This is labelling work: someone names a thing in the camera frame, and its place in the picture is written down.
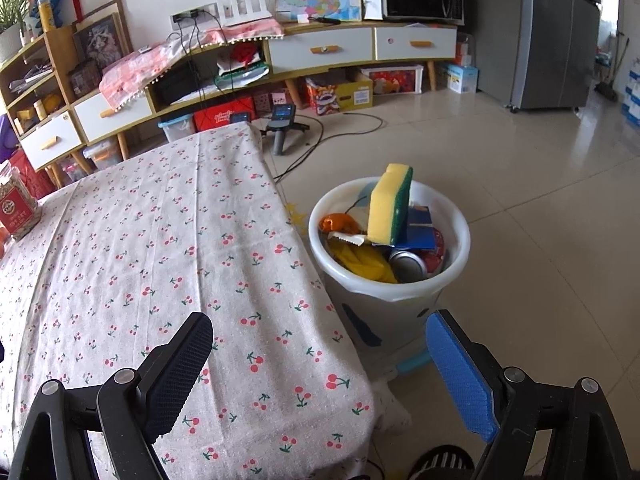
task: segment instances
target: cabinet leg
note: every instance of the cabinet leg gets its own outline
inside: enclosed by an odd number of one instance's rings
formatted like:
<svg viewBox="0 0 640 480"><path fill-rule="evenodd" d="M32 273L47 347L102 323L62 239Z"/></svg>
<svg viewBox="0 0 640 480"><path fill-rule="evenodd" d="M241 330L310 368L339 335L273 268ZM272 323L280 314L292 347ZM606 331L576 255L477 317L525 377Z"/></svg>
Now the cabinet leg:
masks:
<svg viewBox="0 0 640 480"><path fill-rule="evenodd" d="M129 160L129 147L127 146L127 137L124 132L118 134L118 143L122 152L122 160Z"/></svg>
<svg viewBox="0 0 640 480"><path fill-rule="evenodd" d="M429 84L431 86L431 91L435 92L438 88L436 81L436 62L427 61L427 70L429 70Z"/></svg>
<svg viewBox="0 0 640 480"><path fill-rule="evenodd" d="M76 152L71 152L71 156L74 158L76 164L80 166L80 168L87 175L91 175L94 172L94 170L91 169L91 166L89 166L89 163L86 161L86 159L84 158L84 155L80 152L80 150L77 150Z"/></svg>
<svg viewBox="0 0 640 480"><path fill-rule="evenodd" d="M49 175L49 179L52 182L52 184L54 186L56 186L56 178L53 175L53 170L51 169L51 166L47 166L44 170L47 172L47 175Z"/></svg>
<svg viewBox="0 0 640 480"><path fill-rule="evenodd" d="M56 185L58 189L62 189L62 183L64 179L62 177L62 170L60 169L60 165L57 162L54 162L49 166L51 173L53 173L53 183Z"/></svg>
<svg viewBox="0 0 640 480"><path fill-rule="evenodd" d="M300 99L300 94L298 93L298 85L296 85L295 79L285 79L284 84L287 85L287 90L289 90L289 94L291 95L291 99L293 104L296 105L298 110L302 110L305 107L305 104Z"/></svg>

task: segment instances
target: potted plant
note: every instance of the potted plant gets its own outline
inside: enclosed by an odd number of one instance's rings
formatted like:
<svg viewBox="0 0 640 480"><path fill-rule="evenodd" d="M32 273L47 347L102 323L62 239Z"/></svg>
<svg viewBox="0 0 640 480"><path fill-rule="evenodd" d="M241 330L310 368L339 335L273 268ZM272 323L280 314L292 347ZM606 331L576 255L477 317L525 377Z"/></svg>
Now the potted plant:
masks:
<svg viewBox="0 0 640 480"><path fill-rule="evenodd" d="M28 10L28 0L0 0L0 63L22 47L20 29Z"/></svg>

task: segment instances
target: yellow plastic bag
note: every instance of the yellow plastic bag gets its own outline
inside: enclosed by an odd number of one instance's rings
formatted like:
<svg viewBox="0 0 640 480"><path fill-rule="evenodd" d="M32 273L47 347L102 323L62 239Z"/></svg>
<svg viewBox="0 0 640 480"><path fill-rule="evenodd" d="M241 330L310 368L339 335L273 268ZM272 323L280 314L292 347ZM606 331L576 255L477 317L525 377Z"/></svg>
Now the yellow plastic bag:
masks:
<svg viewBox="0 0 640 480"><path fill-rule="evenodd" d="M337 238L328 241L334 258L361 278L382 283L397 283L388 261L370 245L356 246Z"/></svg>

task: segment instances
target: broom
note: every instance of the broom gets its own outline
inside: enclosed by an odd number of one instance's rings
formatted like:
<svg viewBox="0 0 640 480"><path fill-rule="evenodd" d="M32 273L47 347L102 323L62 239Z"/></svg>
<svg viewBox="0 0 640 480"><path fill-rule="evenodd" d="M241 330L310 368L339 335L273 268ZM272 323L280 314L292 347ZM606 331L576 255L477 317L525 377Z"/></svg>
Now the broom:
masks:
<svg viewBox="0 0 640 480"><path fill-rule="evenodd" d="M620 67L622 66L622 62L625 59L626 50L628 48L629 48L629 38L626 38L625 48L622 51L622 57L620 57L619 60L617 59L618 52L616 51L616 60L613 67L613 77L607 78L608 80L600 81L595 88L597 93L601 94L602 96L604 96L604 98L608 99L613 103L618 101L618 93L613 89L613 83L616 80L616 76L618 75Z"/></svg>

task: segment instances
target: electrical outlet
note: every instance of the electrical outlet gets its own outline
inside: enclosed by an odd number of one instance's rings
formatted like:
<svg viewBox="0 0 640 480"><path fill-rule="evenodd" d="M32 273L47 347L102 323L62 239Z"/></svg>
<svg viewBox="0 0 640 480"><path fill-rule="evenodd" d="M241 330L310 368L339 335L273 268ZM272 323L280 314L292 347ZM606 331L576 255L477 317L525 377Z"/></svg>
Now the electrical outlet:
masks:
<svg viewBox="0 0 640 480"><path fill-rule="evenodd" d="M207 9L207 7L195 7L194 9L172 14L169 16L171 28L172 30L184 30L185 28L193 27L194 23L197 23L198 26L200 26L201 23L213 20L208 12L209 9Z"/></svg>

